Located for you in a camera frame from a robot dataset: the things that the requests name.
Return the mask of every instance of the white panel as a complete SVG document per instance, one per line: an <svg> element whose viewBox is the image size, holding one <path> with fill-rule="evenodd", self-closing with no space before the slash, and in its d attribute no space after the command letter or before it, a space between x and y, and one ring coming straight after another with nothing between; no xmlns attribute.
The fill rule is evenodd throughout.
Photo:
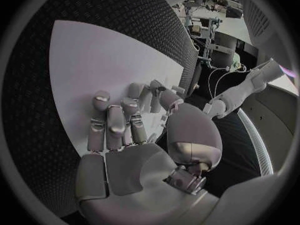
<svg viewBox="0 0 300 225"><path fill-rule="evenodd" d="M62 125L79 155L87 151L92 97L110 93L119 105L130 83L159 80L167 88L178 86L183 68L154 48L119 32L83 22L57 20L49 52L50 80ZM160 126L163 109L143 114L148 137Z"/></svg>

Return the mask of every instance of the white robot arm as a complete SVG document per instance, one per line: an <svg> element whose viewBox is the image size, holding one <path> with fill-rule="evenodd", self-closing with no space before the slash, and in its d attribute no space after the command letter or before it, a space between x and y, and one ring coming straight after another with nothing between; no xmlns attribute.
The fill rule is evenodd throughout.
<svg viewBox="0 0 300 225"><path fill-rule="evenodd" d="M205 105L203 112L211 119L215 116L221 119L241 106L248 96L261 92L266 88L267 83L282 75L284 73L279 64L271 59L262 68L252 70L242 83L214 97Z"/></svg>

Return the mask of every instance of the perforated black panel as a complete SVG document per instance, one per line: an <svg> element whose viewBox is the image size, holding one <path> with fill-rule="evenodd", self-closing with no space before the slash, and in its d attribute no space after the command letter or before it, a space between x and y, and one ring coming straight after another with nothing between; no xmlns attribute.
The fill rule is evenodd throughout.
<svg viewBox="0 0 300 225"><path fill-rule="evenodd" d="M7 66L4 131L25 182L49 209L65 216L77 209L80 157L61 124L50 84L48 54L55 20L106 27L157 49L185 67L183 86L192 78L196 61L188 35L165 0L48 0L34 15Z"/></svg>

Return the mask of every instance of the black mesh surface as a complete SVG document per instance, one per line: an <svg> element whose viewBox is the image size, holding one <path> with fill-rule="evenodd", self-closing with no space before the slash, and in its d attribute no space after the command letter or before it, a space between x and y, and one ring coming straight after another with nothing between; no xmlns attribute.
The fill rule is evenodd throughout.
<svg viewBox="0 0 300 225"><path fill-rule="evenodd" d="M65 216L77 209L75 176L80 157L61 124L50 84L48 55L55 20L106 27L157 49L184 67L180 84L186 90L197 57L165 0L48 0L34 15L7 66L3 125L25 182L49 209Z"/></svg>

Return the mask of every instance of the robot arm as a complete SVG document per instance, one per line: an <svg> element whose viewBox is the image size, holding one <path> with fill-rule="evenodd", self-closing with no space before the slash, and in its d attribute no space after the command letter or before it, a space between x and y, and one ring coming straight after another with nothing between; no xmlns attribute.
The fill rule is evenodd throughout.
<svg viewBox="0 0 300 225"><path fill-rule="evenodd" d="M278 63L271 59L262 68L252 70L242 83L214 97L205 105L203 112L211 119L215 116L221 119L241 106L248 96L261 92L267 83L282 75L284 73Z"/></svg>

